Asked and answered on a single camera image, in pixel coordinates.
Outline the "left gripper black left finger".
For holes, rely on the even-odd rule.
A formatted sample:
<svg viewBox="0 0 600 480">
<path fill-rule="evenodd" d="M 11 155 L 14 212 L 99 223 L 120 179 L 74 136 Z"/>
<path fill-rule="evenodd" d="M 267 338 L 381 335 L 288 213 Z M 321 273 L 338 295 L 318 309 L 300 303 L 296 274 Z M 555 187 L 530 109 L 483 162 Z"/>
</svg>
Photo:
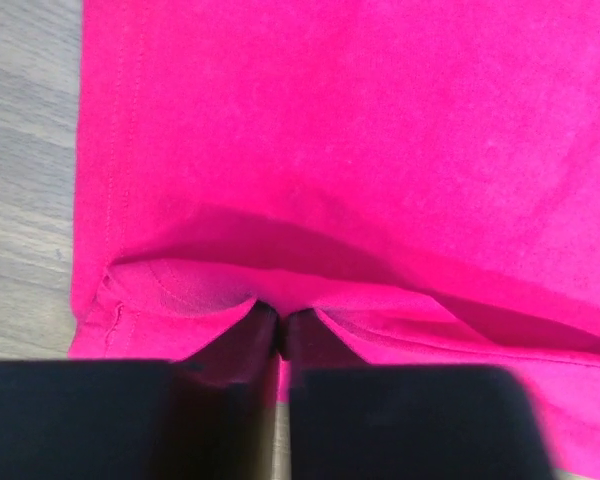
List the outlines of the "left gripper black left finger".
<svg viewBox="0 0 600 480">
<path fill-rule="evenodd" d="M 0 361 L 0 479 L 267 479 L 278 318 L 191 357 Z"/>
</svg>

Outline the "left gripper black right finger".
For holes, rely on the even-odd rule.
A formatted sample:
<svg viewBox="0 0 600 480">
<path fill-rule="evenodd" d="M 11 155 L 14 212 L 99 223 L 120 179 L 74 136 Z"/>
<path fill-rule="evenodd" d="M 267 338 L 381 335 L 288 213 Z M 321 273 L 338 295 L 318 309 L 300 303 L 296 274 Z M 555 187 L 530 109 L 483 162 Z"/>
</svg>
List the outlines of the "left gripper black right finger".
<svg viewBox="0 0 600 480">
<path fill-rule="evenodd" d="M 295 479 L 551 479 L 531 404 L 486 365 L 374 366 L 312 310 L 287 323 Z"/>
</svg>

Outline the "pink red t-shirt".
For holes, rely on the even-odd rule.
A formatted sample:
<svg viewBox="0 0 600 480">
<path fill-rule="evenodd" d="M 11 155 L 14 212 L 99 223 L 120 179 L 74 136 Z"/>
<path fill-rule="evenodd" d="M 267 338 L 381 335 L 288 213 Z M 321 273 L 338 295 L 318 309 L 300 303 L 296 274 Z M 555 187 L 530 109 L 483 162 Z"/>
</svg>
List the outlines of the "pink red t-shirt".
<svg viewBox="0 0 600 480">
<path fill-rule="evenodd" d="M 600 479 L 600 1 L 87 1 L 76 154 L 71 357 L 312 309 Z"/>
</svg>

